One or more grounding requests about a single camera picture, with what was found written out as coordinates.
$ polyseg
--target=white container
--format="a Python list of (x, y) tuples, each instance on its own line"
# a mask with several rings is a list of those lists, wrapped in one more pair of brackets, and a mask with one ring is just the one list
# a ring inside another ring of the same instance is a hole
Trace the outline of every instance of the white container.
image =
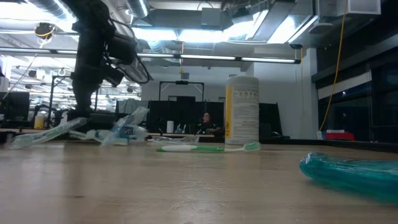
[(167, 133), (174, 133), (174, 121), (167, 121), (167, 128), (166, 132)]
[(225, 102), (225, 143), (259, 141), (259, 80), (235, 76), (227, 79)]

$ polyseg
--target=wall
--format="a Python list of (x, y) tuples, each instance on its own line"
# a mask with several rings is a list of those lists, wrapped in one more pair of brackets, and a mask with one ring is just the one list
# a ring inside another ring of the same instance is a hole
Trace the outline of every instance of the wall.
[[(154, 77), (151, 81), (142, 86), (142, 100), (159, 100), (159, 81), (177, 81), (180, 80), (180, 67), (149, 67), (150, 74)], [(244, 75), (240, 68), (223, 68), (213, 67), (208, 69), (206, 67), (183, 67), (184, 72), (190, 74), (190, 82), (205, 83), (205, 100), (218, 102), (219, 97), (225, 97), (226, 79), (230, 74)], [(169, 96), (195, 96), (197, 101), (201, 101), (201, 92), (193, 85), (176, 85), (170, 84), (164, 91), (162, 91), (161, 100), (168, 100)]]
[(303, 76), (301, 65), (254, 64), (254, 76), (260, 80), (260, 103), (278, 104), (282, 132), (293, 139), (316, 139), (318, 100), (311, 82), (315, 73), (313, 49), (307, 51), (303, 60)]
[[(167, 83), (162, 84), (162, 89), (167, 86)], [(164, 91), (162, 91), (160, 100), (168, 100), (169, 96), (194, 96), (196, 101), (201, 100), (201, 92), (193, 85), (176, 85), (170, 84)], [(211, 102), (218, 102), (219, 97), (225, 97), (225, 85), (205, 84), (205, 100)], [(150, 82), (142, 86), (141, 100), (159, 100), (159, 82)]]
[[(159, 99), (159, 80), (179, 80), (178, 71), (175, 70), (178, 68), (173, 69), (171, 75), (166, 70), (151, 73), (155, 81), (142, 87), (142, 100)], [(307, 50), (302, 76), (301, 65), (282, 63), (254, 63), (246, 73), (236, 68), (185, 69), (190, 72), (190, 81), (205, 82), (205, 100), (215, 102), (218, 97), (225, 97), (225, 83), (229, 74), (254, 75), (260, 81), (260, 103), (278, 103), (283, 134), (292, 139), (316, 139), (318, 95), (311, 81), (311, 76), (317, 72), (314, 49)], [(201, 101), (201, 93), (191, 85), (171, 84), (162, 92), (161, 100), (168, 100), (169, 96), (195, 96), (197, 101)]]

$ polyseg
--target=blue object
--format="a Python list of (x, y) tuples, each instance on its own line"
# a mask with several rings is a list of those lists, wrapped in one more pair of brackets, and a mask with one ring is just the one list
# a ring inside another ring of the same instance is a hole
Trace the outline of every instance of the blue object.
[(309, 153), (301, 171), (316, 182), (398, 202), (398, 161), (351, 160)]

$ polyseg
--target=green toothbrush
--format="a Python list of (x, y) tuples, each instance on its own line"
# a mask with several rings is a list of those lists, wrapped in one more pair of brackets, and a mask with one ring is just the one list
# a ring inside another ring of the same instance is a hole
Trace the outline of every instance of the green toothbrush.
[(173, 145), (158, 148), (158, 152), (252, 152), (260, 150), (260, 143), (253, 142), (245, 144), (239, 149), (226, 149), (214, 146), (192, 146), (192, 145)]

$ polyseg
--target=wooden table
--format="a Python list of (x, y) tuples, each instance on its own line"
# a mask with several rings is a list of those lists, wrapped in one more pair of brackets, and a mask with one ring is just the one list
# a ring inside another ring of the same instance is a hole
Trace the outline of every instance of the wooden table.
[(333, 147), (262, 146), (231, 154), (100, 149), (49, 143), (0, 151), (0, 223), (397, 223), (398, 208), (312, 184), (311, 151), (398, 159)]
[(182, 133), (148, 133), (150, 136), (163, 136), (163, 137), (193, 137), (193, 136), (199, 136), (199, 137), (207, 137), (207, 138), (213, 138), (214, 134), (182, 134)]
[(46, 131), (47, 129), (17, 129), (17, 128), (0, 128), (0, 132), (12, 131), (15, 133), (24, 133), (24, 134), (32, 134), (32, 133), (41, 133)]

